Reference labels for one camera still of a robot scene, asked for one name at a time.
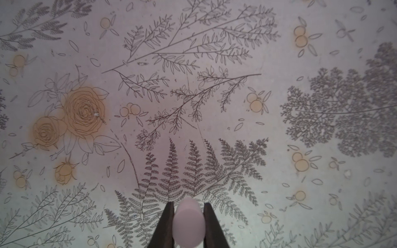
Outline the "white glue stick cap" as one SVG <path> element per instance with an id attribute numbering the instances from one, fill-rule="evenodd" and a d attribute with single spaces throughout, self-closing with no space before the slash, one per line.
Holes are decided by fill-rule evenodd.
<path id="1" fill-rule="evenodd" d="M 205 219 L 199 203 L 184 198 L 177 207 L 173 218 L 172 235 L 181 248 L 196 248 L 205 237 Z"/>

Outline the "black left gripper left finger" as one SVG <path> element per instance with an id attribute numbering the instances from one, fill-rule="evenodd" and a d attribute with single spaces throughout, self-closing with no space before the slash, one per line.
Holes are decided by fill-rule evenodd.
<path id="1" fill-rule="evenodd" d="M 172 235 L 173 218 L 174 218 L 174 202 L 170 201 L 166 204 L 153 236 L 147 248 L 173 248 L 174 239 Z"/>

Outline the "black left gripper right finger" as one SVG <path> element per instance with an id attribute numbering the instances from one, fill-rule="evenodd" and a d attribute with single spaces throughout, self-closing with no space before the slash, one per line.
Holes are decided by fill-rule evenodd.
<path id="1" fill-rule="evenodd" d="M 205 237 L 204 248 L 230 248 L 210 203 L 204 204 Z"/>

